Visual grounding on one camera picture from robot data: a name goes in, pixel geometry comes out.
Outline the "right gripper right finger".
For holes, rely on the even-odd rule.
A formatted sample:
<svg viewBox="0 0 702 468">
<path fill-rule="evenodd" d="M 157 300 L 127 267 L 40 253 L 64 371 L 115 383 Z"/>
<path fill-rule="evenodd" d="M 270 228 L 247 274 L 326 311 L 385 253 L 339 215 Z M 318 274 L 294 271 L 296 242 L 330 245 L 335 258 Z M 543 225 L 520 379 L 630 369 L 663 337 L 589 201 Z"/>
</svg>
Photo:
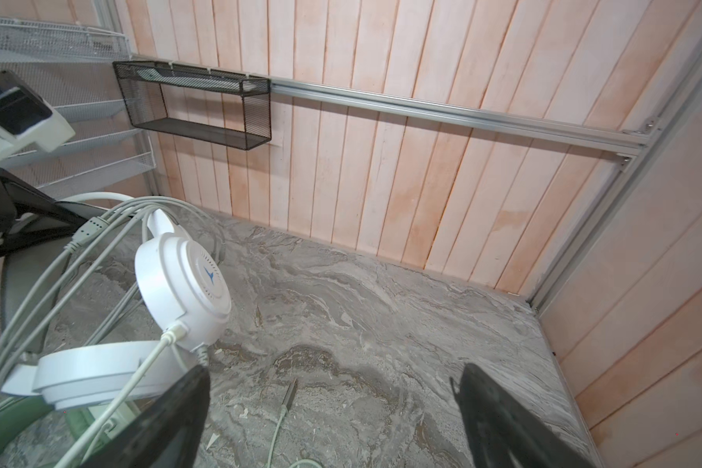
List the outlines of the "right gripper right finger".
<svg viewBox="0 0 702 468">
<path fill-rule="evenodd" d="M 474 363 L 450 380 L 476 467 L 589 467 L 535 415 Z"/>
</svg>

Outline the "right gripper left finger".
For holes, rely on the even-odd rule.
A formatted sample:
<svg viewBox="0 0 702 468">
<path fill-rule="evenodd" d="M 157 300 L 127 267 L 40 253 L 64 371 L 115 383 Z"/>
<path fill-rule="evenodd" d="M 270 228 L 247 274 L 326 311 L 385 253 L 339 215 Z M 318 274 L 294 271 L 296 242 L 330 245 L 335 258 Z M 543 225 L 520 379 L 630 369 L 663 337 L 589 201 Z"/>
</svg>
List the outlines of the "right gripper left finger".
<svg viewBox="0 0 702 468">
<path fill-rule="evenodd" d="M 83 467 L 192 467 L 210 407 L 209 371 L 197 365 Z"/>
</svg>

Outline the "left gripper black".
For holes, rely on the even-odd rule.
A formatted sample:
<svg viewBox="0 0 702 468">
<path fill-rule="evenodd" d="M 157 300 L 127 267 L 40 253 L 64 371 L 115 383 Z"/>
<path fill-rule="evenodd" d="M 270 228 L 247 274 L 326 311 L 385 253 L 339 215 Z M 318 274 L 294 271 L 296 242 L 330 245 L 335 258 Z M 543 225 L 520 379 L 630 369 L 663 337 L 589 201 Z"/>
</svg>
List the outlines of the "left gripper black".
<svg viewBox="0 0 702 468">
<path fill-rule="evenodd" d="M 104 212 L 87 203 L 56 200 L 0 168 L 0 259 L 71 237 Z"/>
</svg>

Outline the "green headphones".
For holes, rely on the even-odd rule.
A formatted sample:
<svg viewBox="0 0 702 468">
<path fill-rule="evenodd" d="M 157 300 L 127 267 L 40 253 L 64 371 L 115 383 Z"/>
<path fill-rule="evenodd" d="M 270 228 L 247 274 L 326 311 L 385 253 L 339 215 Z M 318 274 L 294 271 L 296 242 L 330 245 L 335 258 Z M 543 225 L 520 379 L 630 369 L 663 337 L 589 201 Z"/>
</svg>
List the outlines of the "green headphones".
<svg viewBox="0 0 702 468">
<path fill-rule="evenodd" d="M 0 402 L 0 466 L 53 467 L 101 416 L 104 405 L 55 411 L 39 397 L 10 397 Z"/>
</svg>

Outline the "white headphones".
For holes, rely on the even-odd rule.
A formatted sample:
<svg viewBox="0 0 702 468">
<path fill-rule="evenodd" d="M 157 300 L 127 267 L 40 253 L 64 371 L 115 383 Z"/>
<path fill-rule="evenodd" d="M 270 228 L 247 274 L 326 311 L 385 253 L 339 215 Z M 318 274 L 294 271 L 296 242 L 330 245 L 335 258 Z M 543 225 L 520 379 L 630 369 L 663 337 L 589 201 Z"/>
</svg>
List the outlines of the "white headphones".
<svg viewBox="0 0 702 468">
<path fill-rule="evenodd" d="M 0 337 L 1 392 L 67 410 L 159 395 L 195 365 L 232 305 L 218 268 L 222 240 L 204 248 L 177 220 L 178 206 L 170 197 L 122 197 L 5 272 L 18 291 Z M 142 243 L 132 288 L 83 345 L 44 354 L 50 323 L 135 228 Z"/>
</svg>

